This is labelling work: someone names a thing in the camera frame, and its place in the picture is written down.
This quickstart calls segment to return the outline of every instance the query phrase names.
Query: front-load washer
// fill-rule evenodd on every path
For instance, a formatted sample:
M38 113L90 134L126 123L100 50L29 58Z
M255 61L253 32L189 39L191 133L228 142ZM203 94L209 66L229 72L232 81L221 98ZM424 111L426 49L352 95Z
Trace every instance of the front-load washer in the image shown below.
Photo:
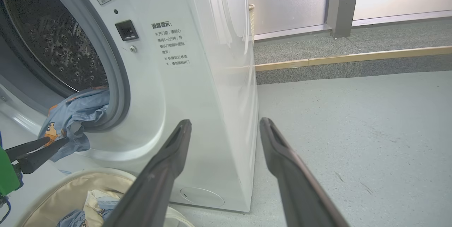
M24 129L37 135L78 90L110 88L107 113L84 124L91 148L55 162L60 171L138 174L190 119L171 201L250 210L258 102L247 0L2 0L0 26L0 111Z

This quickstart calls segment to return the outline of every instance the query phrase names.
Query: cable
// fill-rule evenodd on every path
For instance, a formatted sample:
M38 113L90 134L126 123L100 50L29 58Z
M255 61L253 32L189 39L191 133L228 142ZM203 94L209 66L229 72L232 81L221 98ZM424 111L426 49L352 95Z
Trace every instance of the cable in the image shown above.
M1 219L0 224L8 217L8 215L11 212L11 203L8 201L8 197L2 197L0 198L0 201L5 202L8 205L8 212L6 212L5 216Z

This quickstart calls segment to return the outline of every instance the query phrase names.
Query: concrete floor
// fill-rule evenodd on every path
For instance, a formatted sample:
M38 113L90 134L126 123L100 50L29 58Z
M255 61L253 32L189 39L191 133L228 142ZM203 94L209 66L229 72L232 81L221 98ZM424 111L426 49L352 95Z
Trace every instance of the concrete floor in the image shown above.
M351 226L450 226L452 71L258 86L273 119ZM173 207L196 227L285 226L258 141L250 213Z

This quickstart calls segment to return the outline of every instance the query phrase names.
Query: cartoon character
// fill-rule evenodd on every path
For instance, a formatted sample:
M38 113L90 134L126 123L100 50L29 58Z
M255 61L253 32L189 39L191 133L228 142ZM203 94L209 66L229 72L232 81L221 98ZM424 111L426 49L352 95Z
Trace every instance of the cartoon character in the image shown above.
M61 137L61 134L57 134L55 127L53 127L55 124L55 122L51 122L48 126L47 126L47 130L46 133L44 134L44 137L50 137L50 141L47 142L44 147L52 144L58 137Z

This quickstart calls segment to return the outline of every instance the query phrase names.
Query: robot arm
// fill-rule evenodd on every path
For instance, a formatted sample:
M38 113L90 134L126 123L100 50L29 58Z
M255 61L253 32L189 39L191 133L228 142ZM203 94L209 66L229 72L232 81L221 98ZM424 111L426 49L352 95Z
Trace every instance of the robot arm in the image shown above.
M181 121L150 160L103 227L162 227L174 179L182 172L190 121ZM262 118L260 133L268 170L278 179L288 227L348 227L303 161L273 121Z
M8 216L11 210L11 205L6 196L24 185L22 174L33 173L64 146L69 139L62 138L48 147L37 150L49 141L49 137L44 137L4 150L2 148L0 134L0 207L4 204L8 205L9 210L6 216Z

